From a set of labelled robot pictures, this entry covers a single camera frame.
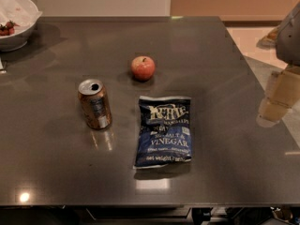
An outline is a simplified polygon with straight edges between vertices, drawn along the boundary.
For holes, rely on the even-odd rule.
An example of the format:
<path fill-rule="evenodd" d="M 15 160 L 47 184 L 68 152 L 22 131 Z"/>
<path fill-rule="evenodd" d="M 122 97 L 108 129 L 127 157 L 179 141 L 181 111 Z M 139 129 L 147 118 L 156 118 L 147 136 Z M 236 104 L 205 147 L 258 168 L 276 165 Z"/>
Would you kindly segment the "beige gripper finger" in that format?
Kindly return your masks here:
<path fill-rule="evenodd" d="M 300 99 L 300 67 L 288 65 L 273 71 L 265 87 L 258 123 L 278 123 Z"/>

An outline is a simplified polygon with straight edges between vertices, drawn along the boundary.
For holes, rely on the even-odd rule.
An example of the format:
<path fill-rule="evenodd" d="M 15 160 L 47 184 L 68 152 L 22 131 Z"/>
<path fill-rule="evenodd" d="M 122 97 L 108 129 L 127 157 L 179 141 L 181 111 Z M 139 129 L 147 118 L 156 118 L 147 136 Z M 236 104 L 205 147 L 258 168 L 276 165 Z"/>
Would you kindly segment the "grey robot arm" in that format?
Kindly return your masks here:
<path fill-rule="evenodd" d="M 263 128 L 277 124 L 300 99 L 300 3 L 279 25 L 276 55 L 287 66 L 273 71 L 267 81 L 257 116 Z"/>

